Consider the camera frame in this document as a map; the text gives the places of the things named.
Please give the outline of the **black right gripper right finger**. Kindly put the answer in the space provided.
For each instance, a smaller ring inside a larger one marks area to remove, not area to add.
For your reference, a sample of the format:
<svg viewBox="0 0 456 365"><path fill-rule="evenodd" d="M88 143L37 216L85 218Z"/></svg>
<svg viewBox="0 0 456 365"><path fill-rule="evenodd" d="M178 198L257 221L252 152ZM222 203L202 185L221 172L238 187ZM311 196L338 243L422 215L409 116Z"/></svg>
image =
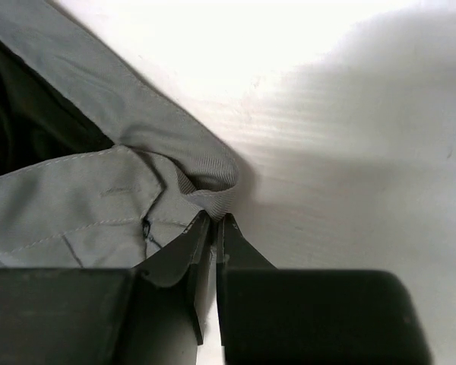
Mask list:
<svg viewBox="0 0 456 365"><path fill-rule="evenodd" d="M228 364L430 364L406 287L387 271L272 265L234 216L217 228L217 307Z"/></svg>

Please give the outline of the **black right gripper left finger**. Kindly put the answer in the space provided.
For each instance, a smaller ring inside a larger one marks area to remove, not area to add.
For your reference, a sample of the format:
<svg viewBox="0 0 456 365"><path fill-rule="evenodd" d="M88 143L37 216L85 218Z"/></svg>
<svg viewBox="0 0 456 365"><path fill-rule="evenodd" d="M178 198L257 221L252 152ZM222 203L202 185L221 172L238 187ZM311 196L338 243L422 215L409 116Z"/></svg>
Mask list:
<svg viewBox="0 0 456 365"><path fill-rule="evenodd" d="M0 364L194 364L211 220L134 268L0 268Z"/></svg>

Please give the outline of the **grey pleated skirt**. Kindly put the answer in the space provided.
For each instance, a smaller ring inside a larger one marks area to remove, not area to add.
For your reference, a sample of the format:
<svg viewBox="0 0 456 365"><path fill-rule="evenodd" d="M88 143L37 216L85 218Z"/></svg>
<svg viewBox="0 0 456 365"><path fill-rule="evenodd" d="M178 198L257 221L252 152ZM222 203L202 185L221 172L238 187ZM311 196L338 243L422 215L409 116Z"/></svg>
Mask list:
<svg viewBox="0 0 456 365"><path fill-rule="evenodd" d="M239 185L229 148L51 1L0 1L0 268L130 268Z"/></svg>

